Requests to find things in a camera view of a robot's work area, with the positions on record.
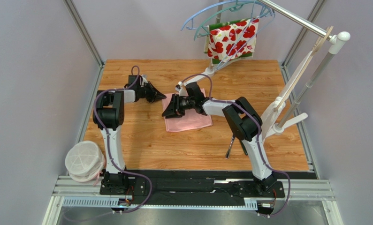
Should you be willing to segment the pink cloth napkin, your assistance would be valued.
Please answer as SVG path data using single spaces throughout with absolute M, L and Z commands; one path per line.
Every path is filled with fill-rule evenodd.
M 211 116 L 198 114 L 194 109 L 186 110 L 181 118 L 164 119 L 166 131 L 170 133 L 200 129 L 213 125 Z

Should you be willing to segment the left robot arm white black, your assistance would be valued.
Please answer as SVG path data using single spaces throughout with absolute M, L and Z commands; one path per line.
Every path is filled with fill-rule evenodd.
M 154 103 L 165 99 L 147 80 L 146 75 L 129 75 L 128 83 L 119 89 L 99 90 L 93 104 L 93 122 L 101 130 L 105 142 L 106 171 L 102 183 L 125 186 L 128 183 L 121 143 L 121 128 L 125 119 L 125 104 L 145 99 Z

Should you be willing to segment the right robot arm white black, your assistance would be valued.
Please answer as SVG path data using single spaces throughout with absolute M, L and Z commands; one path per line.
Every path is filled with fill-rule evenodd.
M 193 109 L 196 113 L 224 117 L 230 130 L 248 154 L 252 174 L 258 190 L 268 191 L 277 181 L 265 156 L 262 140 L 263 121 L 245 97 L 236 100 L 220 100 L 205 96 L 196 82 L 187 84 L 187 95 L 173 94 L 170 103 L 162 113 L 166 119 L 181 118 L 186 111 Z

